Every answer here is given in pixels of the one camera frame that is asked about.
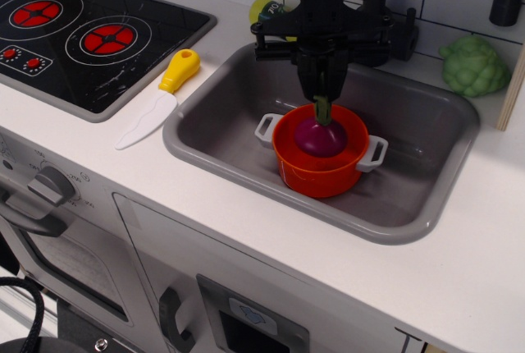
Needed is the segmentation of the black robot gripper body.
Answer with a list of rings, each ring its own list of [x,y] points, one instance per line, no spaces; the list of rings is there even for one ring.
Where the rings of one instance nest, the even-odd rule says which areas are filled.
[[[384,4],[385,0],[363,0],[353,9],[344,0],[300,0],[292,11],[251,25],[255,56],[295,65],[303,58],[334,58],[343,65],[380,66],[390,57],[393,27]]]

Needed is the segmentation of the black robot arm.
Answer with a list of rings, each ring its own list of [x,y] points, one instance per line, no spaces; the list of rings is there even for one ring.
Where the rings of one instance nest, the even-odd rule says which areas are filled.
[[[389,16],[353,9],[344,0],[300,0],[292,11],[253,24],[251,32],[257,60],[291,61],[307,100],[333,102],[350,63],[388,58],[392,25]]]

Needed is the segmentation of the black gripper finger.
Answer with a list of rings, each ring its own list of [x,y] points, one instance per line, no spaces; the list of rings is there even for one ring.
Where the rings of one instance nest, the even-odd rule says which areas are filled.
[[[298,53],[296,65],[304,97],[314,101],[316,97],[326,96],[326,58]]]
[[[326,96],[329,99],[340,97],[347,75],[348,64],[346,56],[330,55],[326,59]]]

